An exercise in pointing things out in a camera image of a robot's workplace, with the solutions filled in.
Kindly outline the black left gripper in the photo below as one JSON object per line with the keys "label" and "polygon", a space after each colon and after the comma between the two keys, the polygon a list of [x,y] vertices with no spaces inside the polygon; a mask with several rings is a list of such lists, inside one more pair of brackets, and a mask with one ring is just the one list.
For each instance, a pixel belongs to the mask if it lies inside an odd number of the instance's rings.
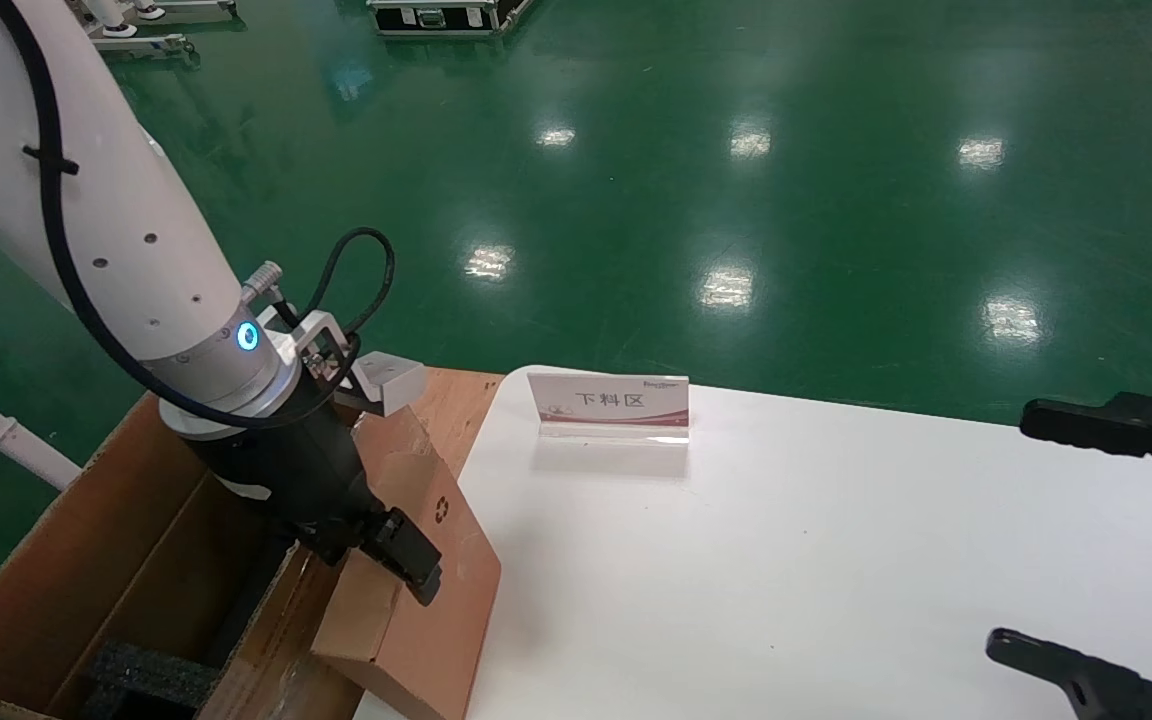
{"label": "black left gripper", "polygon": [[283,427],[182,439],[221,486],[325,562],[338,564],[361,550],[420,606],[435,600],[442,552],[406,511],[387,509],[372,495],[353,435],[332,407],[316,407]]}

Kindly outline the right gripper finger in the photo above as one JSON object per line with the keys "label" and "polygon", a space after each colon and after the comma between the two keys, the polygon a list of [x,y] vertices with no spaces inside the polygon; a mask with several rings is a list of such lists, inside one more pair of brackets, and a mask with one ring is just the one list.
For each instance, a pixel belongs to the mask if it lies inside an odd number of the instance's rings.
{"label": "right gripper finger", "polygon": [[1015,630],[992,630],[986,655],[1056,685],[1078,719],[1152,719],[1152,680],[1129,667]]}
{"label": "right gripper finger", "polygon": [[1152,457],[1152,396],[1120,392],[1102,406],[1036,397],[1021,411],[1021,433],[1102,454]]}

